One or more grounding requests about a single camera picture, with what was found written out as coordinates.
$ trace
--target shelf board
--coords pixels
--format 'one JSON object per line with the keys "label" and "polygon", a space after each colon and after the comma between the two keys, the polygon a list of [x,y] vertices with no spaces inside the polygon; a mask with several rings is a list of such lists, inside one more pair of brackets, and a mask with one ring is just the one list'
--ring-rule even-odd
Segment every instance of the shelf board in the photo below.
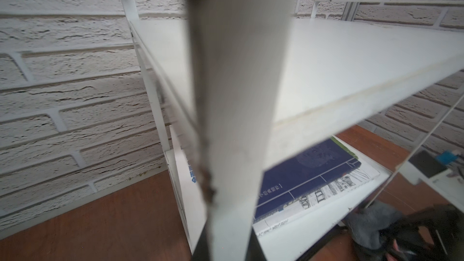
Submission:
{"label": "shelf board", "polygon": [[[195,125],[187,21],[131,25]],[[464,34],[450,31],[293,19],[287,47],[265,169],[464,67]]]}

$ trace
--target white book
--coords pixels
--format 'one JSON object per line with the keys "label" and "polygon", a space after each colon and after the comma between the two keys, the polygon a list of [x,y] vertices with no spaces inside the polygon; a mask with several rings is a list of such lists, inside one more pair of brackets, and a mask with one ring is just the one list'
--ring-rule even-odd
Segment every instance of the white book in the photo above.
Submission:
{"label": "white book", "polygon": [[319,188],[310,194],[299,197],[297,202],[294,202],[281,211],[256,222],[253,224],[253,229],[257,236],[265,235],[293,220],[303,217],[308,213],[324,206],[348,192],[360,187],[361,185],[370,182],[380,175],[380,172],[368,165],[366,161],[359,158],[361,165],[359,168],[347,173],[345,176],[336,179],[335,181]]}

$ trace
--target white shelf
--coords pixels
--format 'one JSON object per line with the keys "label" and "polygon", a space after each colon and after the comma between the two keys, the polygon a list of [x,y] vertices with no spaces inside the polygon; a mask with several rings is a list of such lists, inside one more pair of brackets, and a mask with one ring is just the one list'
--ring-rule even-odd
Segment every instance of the white shelf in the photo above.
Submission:
{"label": "white shelf", "polygon": [[[330,201],[327,205],[316,209],[314,212],[271,231],[264,236],[258,237],[258,241],[268,261],[296,260],[340,222],[340,220],[345,218],[359,203],[372,194],[390,175],[391,172],[389,170],[345,142],[339,141],[378,170],[380,175],[374,180],[349,192],[344,197]],[[187,159],[183,151],[177,149],[177,140],[174,145],[174,151],[179,180],[181,182],[182,206],[185,210],[189,243],[193,252],[206,221],[206,205],[201,197],[199,185],[193,183],[189,178]]]}
{"label": "white shelf", "polygon": [[[187,22],[131,24],[180,121],[195,126]],[[293,19],[287,47],[265,168],[464,67],[457,32]]]}

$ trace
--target metal rod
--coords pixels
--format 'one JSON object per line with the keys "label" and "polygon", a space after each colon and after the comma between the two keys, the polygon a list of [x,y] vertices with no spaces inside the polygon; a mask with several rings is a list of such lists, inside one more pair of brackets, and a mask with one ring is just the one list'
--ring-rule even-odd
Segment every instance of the metal rod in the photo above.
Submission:
{"label": "metal rod", "polygon": [[398,174],[399,170],[403,167],[403,165],[417,152],[417,150],[419,150],[419,148],[422,146],[422,144],[424,144],[424,142],[426,142],[427,138],[430,137],[430,135],[432,135],[432,133],[435,131],[435,129],[437,129],[438,126],[440,126],[440,124],[443,122],[443,120],[445,120],[445,118],[448,117],[448,115],[451,113],[451,111],[453,111],[453,109],[462,101],[463,98],[464,98],[464,94],[462,94],[461,97],[459,97],[459,99],[453,104],[453,106],[451,106],[448,109],[448,111],[446,111],[446,113],[438,120],[437,124],[435,124],[435,126],[433,126],[433,128],[425,135],[425,137],[421,140],[421,142],[409,153],[409,155],[406,157],[406,159],[402,163],[400,163],[399,165],[396,166],[395,171],[386,180],[386,182],[384,183],[382,188],[369,201],[369,203],[365,206],[365,208],[367,208],[368,206],[370,206],[372,204],[372,202],[379,196],[379,194],[386,188],[386,186],[388,186],[388,184]]}

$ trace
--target gray fabric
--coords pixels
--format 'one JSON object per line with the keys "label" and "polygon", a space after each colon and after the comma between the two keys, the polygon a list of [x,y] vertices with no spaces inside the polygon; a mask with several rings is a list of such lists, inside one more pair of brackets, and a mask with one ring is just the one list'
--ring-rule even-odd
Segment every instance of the gray fabric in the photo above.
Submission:
{"label": "gray fabric", "polygon": [[367,209],[348,214],[345,221],[356,243],[368,249],[377,250],[383,243],[379,230],[388,228],[402,217],[403,214],[394,207],[375,201]]}

